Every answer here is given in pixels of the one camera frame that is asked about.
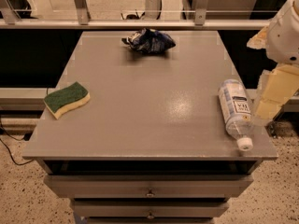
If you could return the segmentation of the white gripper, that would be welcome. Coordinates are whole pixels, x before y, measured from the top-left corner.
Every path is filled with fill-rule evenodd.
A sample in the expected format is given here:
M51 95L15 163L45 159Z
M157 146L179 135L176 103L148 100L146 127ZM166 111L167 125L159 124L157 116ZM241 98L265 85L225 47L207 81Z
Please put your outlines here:
M254 100L254 116L272 120L299 90L299 0L287 0L247 47L266 48L267 57L279 63L272 71L263 70Z

